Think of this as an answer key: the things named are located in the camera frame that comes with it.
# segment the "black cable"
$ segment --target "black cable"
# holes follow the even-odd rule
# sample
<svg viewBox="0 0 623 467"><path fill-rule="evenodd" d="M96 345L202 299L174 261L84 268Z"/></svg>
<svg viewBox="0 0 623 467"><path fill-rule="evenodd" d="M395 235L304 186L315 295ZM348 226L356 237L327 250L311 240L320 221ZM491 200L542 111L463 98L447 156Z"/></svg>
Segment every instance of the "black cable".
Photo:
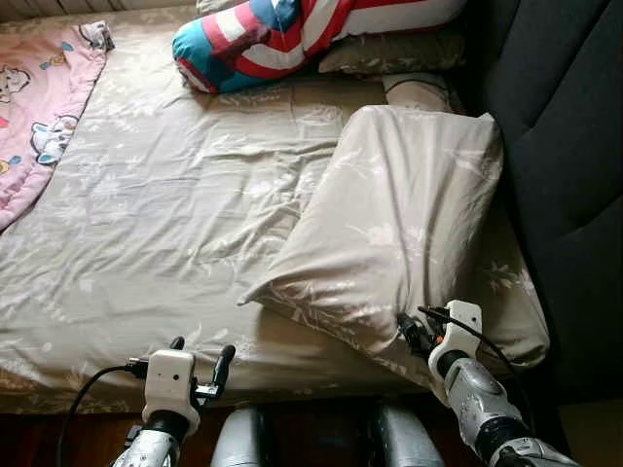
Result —
<svg viewBox="0 0 623 467"><path fill-rule="evenodd" d="M87 394L87 391L89 390L89 388L98 379L100 379L107 373L123 372L123 371L128 371L128 366L104 368L103 370L100 370L95 375L93 375L91 379L89 379L85 383L85 385L82 386L82 389L80 389L80 391L76 395L76 398L74 399L73 404L69 408L69 412L67 413L67 416L62 422L62 428L60 428L60 435L58 436L58 442L56 443L56 467L62 467L62 446L65 441L65 433L67 431L67 426L69 425L69 421L71 421L71 417L74 415L74 413L76 413L76 410L78 409L78 406L80 405L80 401L82 401L82 398L85 397L85 394Z"/></svg>
<svg viewBox="0 0 623 467"><path fill-rule="evenodd" d="M528 394L526 393L526 390L524 389L524 385L519 379L519 375L517 374L517 371L513 368L513 365L510 363L508 358L506 358L506 355L502 353L499 347L495 345L493 342L491 342L489 338L487 338L483 334L479 333L475 329L469 327L465 323L458 321L455 318L451 318L450 316L444 313L440 313L439 311L427 308L425 306L418 306L418 310L426 314L427 316L430 316L438 321L445 321L448 323L456 324L457 326L464 329L472 336L484 342L495 353L497 358L499 358L502 361L502 363L504 363L506 368L508 368L508 371L510 372L511 376L515 380L515 383L517 384L517 389L519 390L520 396L522 398L522 402L524 403L524 412L526 412L525 416L528 419L528 427L532 431L532 434L536 435L536 429L535 429L535 423L534 423L534 412L532 411L532 405L530 403L530 399L528 398Z"/></svg>

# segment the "dark gray sofa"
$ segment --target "dark gray sofa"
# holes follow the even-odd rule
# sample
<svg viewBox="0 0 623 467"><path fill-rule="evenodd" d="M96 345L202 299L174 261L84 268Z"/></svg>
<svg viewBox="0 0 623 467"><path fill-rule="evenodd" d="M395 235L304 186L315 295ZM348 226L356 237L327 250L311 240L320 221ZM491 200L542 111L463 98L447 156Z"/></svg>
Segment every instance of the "dark gray sofa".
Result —
<svg viewBox="0 0 623 467"><path fill-rule="evenodd" d="M558 403L620 397L620 2L471 0L462 20L459 93L501 127L502 192L552 334L541 377Z"/></svg>

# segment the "mattress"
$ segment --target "mattress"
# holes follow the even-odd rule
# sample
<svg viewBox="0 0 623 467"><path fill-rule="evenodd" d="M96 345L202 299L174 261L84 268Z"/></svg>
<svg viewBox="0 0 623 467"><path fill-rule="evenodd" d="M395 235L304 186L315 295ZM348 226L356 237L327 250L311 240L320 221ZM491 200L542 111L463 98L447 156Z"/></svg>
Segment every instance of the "mattress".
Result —
<svg viewBox="0 0 623 467"><path fill-rule="evenodd" d="M0 236L0 412L64 411L97 370L180 335L200 380L223 345L237 347L226 404L417 389L329 336L236 306L298 221L348 117L385 103L382 85L299 74L193 93L170 56L193 14L0 25L26 32L103 19L117 46L49 186ZM503 210L490 217L472 299L495 310L485 331L530 366L549 345L542 312ZM107 377L84 411L139 410L140 388Z"/></svg>

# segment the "gray pillow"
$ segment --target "gray pillow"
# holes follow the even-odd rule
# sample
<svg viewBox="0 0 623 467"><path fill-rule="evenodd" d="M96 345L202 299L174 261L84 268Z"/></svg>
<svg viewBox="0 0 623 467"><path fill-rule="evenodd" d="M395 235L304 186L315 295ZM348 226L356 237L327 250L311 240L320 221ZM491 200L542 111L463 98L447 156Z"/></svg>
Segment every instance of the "gray pillow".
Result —
<svg viewBox="0 0 623 467"><path fill-rule="evenodd" d="M466 290L502 168L494 120L367 106L266 274L240 299L271 305L434 388L396 313Z"/></svg>
<svg viewBox="0 0 623 467"><path fill-rule="evenodd" d="M465 41L453 29L347 37L320 61L320 73L389 74L441 71L463 64Z"/></svg>
<svg viewBox="0 0 623 467"><path fill-rule="evenodd" d="M206 17L246 1L247 0L197 0L197 16Z"/></svg>

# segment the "beige floral bed sheet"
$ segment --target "beige floral bed sheet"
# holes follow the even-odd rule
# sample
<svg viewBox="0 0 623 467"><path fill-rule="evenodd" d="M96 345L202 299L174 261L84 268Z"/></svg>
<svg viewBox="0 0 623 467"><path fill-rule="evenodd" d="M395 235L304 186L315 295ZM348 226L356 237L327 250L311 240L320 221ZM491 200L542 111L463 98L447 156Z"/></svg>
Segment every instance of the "beige floral bed sheet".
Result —
<svg viewBox="0 0 623 467"><path fill-rule="evenodd" d="M348 117L385 103L381 84L301 75L194 94L170 58L194 13L0 24L8 33L103 19L117 46L50 185L0 236L2 413L65 411L94 372L178 335L202 379L224 344L237 347L224 403L417 390L331 337L236 306L299 219ZM530 366L547 350L546 328L503 209L492 219L474 299L486 304L485 330ZM113 375L84 411L141 406L140 382Z"/></svg>

